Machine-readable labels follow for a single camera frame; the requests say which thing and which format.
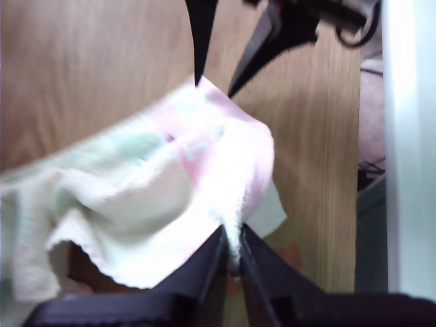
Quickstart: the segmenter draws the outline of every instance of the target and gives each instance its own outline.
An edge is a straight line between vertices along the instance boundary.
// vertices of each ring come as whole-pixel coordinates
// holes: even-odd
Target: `black plastic part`
[[[356,293],[388,293],[388,224],[386,176],[357,199]]]
[[[347,48],[359,48],[361,46],[364,46],[366,43],[368,43],[373,36],[375,35],[375,32],[377,31],[378,25],[379,25],[379,20],[380,20],[380,16],[381,16],[381,12],[382,12],[382,0],[379,0],[373,8],[373,20],[371,22],[371,24],[369,25],[369,29],[367,31],[367,34],[365,34],[365,36],[363,36],[360,41],[356,42],[356,43],[351,43],[348,42],[346,39],[343,38],[342,36],[342,28],[340,28],[339,26],[336,27],[336,35],[338,37],[338,40],[342,43],[343,46],[347,47]]]
[[[236,68],[228,97],[233,97],[259,70],[284,50],[316,42],[320,19],[299,5],[269,1]]]
[[[226,267],[227,238],[221,226],[183,266],[153,289],[140,294],[51,300],[40,304],[24,326],[218,327],[222,323]]]
[[[368,187],[374,180],[375,180],[375,177],[369,178],[368,173],[365,172],[364,170],[362,170],[360,168],[357,170],[357,190],[358,191],[362,191],[363,189]]]
[[[436,304],[402,294],[327,294],[289,267],[250,227],[241,235],[250,326],[436,326]]]
[[[185,2],[191,22],[194,78],[197,86],[206,66],[218,0],[185,0]]]
[[[342,0],[302,0],[300,4],[309,14],[353,34],[367,23],[363,14],[343,5]]]

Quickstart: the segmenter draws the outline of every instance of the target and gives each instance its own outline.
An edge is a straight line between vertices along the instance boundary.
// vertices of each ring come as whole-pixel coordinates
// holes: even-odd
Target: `pastel towel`
[[[19,301],[58,296],[67,252],[56,260],[52,250],[71,241],[117,283],[151,288],[221,224],[236,268],[241,224],[265,236],[285,219],[273,161],[267,126],[190,78],[120,125],[1,177],[2,279],[12,271]]]

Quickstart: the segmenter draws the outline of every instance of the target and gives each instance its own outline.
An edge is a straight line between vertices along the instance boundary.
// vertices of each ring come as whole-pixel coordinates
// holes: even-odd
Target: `pink patch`
[[[200,186],[201,177],[208,172],[208,168],[215,157],[215,143],[206,133],[194,138],[178,142],[178,155],[196,187]]]
[[[174,106],[171,104],[158,106],[150,111],[147,117],[156,122],[163,137],[170,135],[173,138],[178,138],[189,131],[189,128],[181,122]]]

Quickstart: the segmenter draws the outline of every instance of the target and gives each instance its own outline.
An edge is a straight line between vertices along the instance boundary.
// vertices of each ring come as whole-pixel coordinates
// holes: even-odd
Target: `orange stain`
[[[302,256],[298,242],[292,242],[289,247],[275,249],[279,257],[295,270],[302,269]]]
[[[229,278],[227,282],[227,295],[228,296],[238,296],[243,290],[243,282],[241,280],[237,281],[233,278]]]

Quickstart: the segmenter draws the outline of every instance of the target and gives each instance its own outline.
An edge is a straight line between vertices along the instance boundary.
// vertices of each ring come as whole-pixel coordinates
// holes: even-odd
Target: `wood grain surface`
[[[1,166],[15,168],[141,110],[193,71],[183,0],[3,0]],[[205,75],[227,91],[257,10],[220,0]],[[359,52],[331,27],[280,56],[234,101],[275,138],[287,221],[266,240],[323,289],[354,288]],[[231,283],[226,326],[246,326]]]

